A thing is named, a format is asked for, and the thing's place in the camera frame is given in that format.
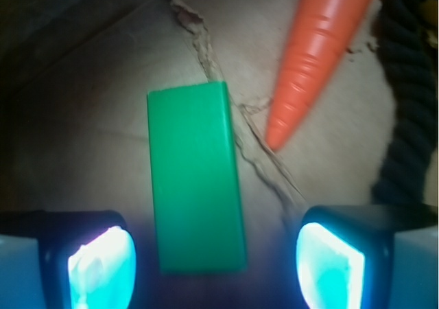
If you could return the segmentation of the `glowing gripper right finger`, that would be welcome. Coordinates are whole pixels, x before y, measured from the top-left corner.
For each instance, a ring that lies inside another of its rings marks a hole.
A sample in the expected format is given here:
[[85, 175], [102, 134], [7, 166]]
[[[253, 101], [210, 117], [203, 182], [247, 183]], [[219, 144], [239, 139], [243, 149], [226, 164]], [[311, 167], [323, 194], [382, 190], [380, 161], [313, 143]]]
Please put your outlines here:
[[309, 308], [437, 308], [438, 209], [314, 206], [298, 232], [296, 271]]

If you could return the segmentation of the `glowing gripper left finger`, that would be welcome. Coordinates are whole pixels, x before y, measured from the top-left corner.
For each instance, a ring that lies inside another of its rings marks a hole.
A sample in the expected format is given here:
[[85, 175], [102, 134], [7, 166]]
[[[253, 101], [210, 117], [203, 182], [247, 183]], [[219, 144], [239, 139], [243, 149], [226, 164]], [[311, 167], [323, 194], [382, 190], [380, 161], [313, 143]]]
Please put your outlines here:
[[2, 308], [128, 308], [136, 268], [115, 211], [1, 213]]

